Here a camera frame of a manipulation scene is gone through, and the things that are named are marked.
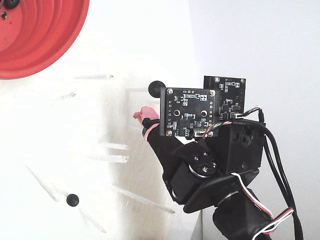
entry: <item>wire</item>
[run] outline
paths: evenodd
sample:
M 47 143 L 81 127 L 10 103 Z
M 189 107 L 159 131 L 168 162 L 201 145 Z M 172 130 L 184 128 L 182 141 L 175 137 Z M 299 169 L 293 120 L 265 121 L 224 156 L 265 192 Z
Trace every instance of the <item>wire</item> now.
M 251 240 L 255 240 L 258 235 L 261 233 L 268 233 L 271 230 L 269 229 L 272 227 L 272 230 L 274 231 L 280 223 L 282 223 L 284 220 L 289 218 L 293 214 L 294 210 L 292 208 L 288 208 L 285 213 L 280 214 L 277 218 L 275 218 L 273 221 L 271 221 L 267 226 L 262 228 L 260 231 L 258 231 L 255 235 L 253 235 Z
M 248 116 L 249 114 L 252 114 L 255 111 L 261 111 L 261 110 L 262 110 L 262 107 L 254 106 L 254 107 L 250 108 L 248 111 L 246 111 L 245 113 L 238 115 L 238 117 L 240 117 L 240 118 L 241 117 L 246 117 L 246 116 Z
M 280 213 L 274 220 L 272 220 L 270 223 L 275 222 L 276 220 L 282 218 L 284 215 L 286 215 L 286 213 L 290 212 L 292 210 L 292 212 L 294 211 L 292 207 L 288 207 L 286 210 L 284 210 L 282 213 Z M 270 234 L 273 233 L 276 228 L 279 226 L 281 222 L 278 222 L 277 224 L 275 224 L 272 228 L 268 228 L 267 230 L 263 231 L 263 234 Z
M 250 192 L 249 190 L 246 188 L 246 186 L 244 185 L 244 182 L 242 181 L 241 179 L 241 176 L 236 173 L 236 172 L 233 172 L 231 173 L 232 175 L 238 177 L 239 179 L 239 182 L 240 182 L 240 185 L 244 191 L 244 193 L 250 198 L 250 200 L 262 211 L 264 211 L 265 213 L 267 213 L 271 219 L 273 219 L 273 215 L 272 215 L 272 212 L 265 206 L 263 205 L 259 200 L 257 200 Z
M 254 110 L 254 108 L 252 108 L 250 113 L 248 113 L 249 111 L 247 111 L 246 114 L 251 114 L 255 111 L 259 111 L 258 116 L 259 116 L 260 123 L 256 122 L 256 121 L 247 120 L 247 119 L 233 119 L 232 121 L 222 121 L 222 122 L 218 122 L 214 125 L 209 126 L 206 130 L 206 133 L 211 132 L 213 130 L 216 130 L 219 127 L 221 127 L 222 125 L 227 125 L 227 124 L 228 125 L 234 124 L 234 125 L 247 126 L 247 127 L 256 127 L 258 129 L 260 129 L 261 131 L 263 131 L 263 133 L 269 138 L 269 140 L 271 142 L 274 156 L 275 156 L 275 161 L 276 161 L 277 167 L 279 169 L 280 175 L 278 174 L 278 171 L 277 171 L 275 164 L 272 160 L 269 146 L 268 146 L 268 142 L 267 142 L 267 138 L 265 137 L 264 150 L 265 150 L 266 156 L 268 158 L 268 162 L 270 164 L 271 170 L 272 170 L 273 175 L 279 185 L 279 188 L 281 190 L 281 193 L 284 197 L 286 204 L 288 205 L 288 207 L 292 207 L 294 210 L 294 212 L 292 213 L 293 223 L 294 223 L 294 237 L 296 240 L 303 240 L 304 239 L 303 230 L 302 230 L 300 219 L 297 214 L 294 196 L 292 194 L 288 179 L 286 177 L 284 168 L 282 166 L 282 162 L 281 162 L 280 154 L 279 154 L 279 149 L 278 149 L 275 137 L 273 136 L 273 134 L 270 132 L 269 129 L 267 129 L 263 124 L 261 124 L 262 122 L 264 122 L 264 114 L 262 112 L 262 109 L 260 107 L 255 107 L 255 109 L 256 110 Z
M 278 166 L 279 169 L 279 173 L 281 176 L 281 179 L 283 181 L 283 186 L 286 190 L 286 194 L 284 194 L 286 197 L 286 203 L 288 205 L 288 207 L 293 207 L 294 212 L 293 212 L 293 223 L 294 223 L 294 236 L 296 240 L 303 240 L 304 236 L 303 236 L 303 230 L 301 227 L 301 222 L 300 219 L 297 215 L 297 211 L 296 211 L 296 205 L 295 205 L 295 201 L 294 201 L 294 197 L 293 194 L 291 192 L 287 177 L 285 175 L 285 171 L 284 168 L 282 166 L 281 163 L 281 159 L 280 159 L 280 154 L 279 154 L 279 149 L 275 140 L 275 137 L 272 135 L 272 133 L 270 132 L 269 129 L 267 129 L 265 126 L 263 126 L 261 123 L 255 122 L 255 121 L 251 121 L 251 120 L 246 120 L 246 119 L 234 119 L 232 124 L 235 125 L 240 125 L 240 126 L 249 126 L 249 127 L 257 127 L 258 129 L 262 130 L 267 137 L 269 138 L 272 148 L 273 148 L 273 152 L 274 152 L 274 156 L 275 156 L 275 160 L 276 160 L 276 164 Z
M 205 139 L 207 133 L 214 131 L 215 129 L 219 128 L 220 126 L 222 126 L 222 125 L 229 125 L 229 124 L 232 124 L 232 121 L 220 121 L 220 122 L 218 122 L 218 123 L 216 123 L 216 124 L 210 125 L 210 126 L 205 130 L 205 132 L 203 133 L 202 138 Z

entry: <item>white wall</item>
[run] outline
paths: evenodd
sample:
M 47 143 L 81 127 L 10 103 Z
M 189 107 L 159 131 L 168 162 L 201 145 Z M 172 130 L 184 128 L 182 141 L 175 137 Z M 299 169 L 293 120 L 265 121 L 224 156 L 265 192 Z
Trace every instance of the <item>white wall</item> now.
M 1 80 L 0 239 L 190 239 L 199 213 L 172 202 L 132 115 L 159 108 L 146 92 L 152 81 L 191 83 L 193 60 L 188 1 L 93 0 L 79 37 L 56 63 Z M 77 194 L 79 205 L 71 208 L 62 195 L 54 202 L 25 164 L 47 185 Z
M 245 106 L 263 107 L 274 134 L 304 231 L 319 238 L 319 1 L 190 0 L 196 79 L 246 78 Z M 274 213 L 285 201 L 263 157 L 250 185 Z M 203 239 L 225 239 L 203 211 Z M 272 239 L 294 239 L 292 219 Z

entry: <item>black round disc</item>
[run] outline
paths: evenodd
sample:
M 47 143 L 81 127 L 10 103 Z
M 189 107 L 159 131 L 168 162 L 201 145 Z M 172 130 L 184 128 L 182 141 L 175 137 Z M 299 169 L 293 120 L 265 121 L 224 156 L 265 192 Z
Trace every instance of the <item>black round disc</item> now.
M 75 194 L 69 194 L 66 197 L 66 203 L 71 207 L 75 207 L 79 204 L 79 197 Z
M 6 9 L 14 9 L 16 6 L 18 6 L 20 3 L 20 0 L 4 0 L 3 5 Z
M 166 85 L 162 81 L 153 81 L 152 83 L 150 83 L 148 91 L 152 97 L 159 99 L 161 95 L 161 88 L 165 87 Z

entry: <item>red pot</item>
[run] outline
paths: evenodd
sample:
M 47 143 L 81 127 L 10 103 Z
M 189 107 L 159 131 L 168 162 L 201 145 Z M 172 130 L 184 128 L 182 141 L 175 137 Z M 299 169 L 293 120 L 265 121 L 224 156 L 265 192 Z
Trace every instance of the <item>red pot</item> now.
M 30 76 L 58 60 L 76 40 L 89 0 L 20 0 L 0 17 L 0 79 Z

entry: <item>circuit board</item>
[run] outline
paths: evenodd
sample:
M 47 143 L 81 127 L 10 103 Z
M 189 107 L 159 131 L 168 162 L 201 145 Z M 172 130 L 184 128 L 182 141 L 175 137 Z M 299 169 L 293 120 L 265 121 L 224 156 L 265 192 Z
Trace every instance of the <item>circuit board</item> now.
M 229 120 L 232 113 L 244 113 L 245 78 L 204 76 L 203 88 L 214 90 L 218 101 L 213 110 L 213 123 Z
M 213 123 L 215 102 L 210 89 L 161 88 L 160 135 L 202 137 Z

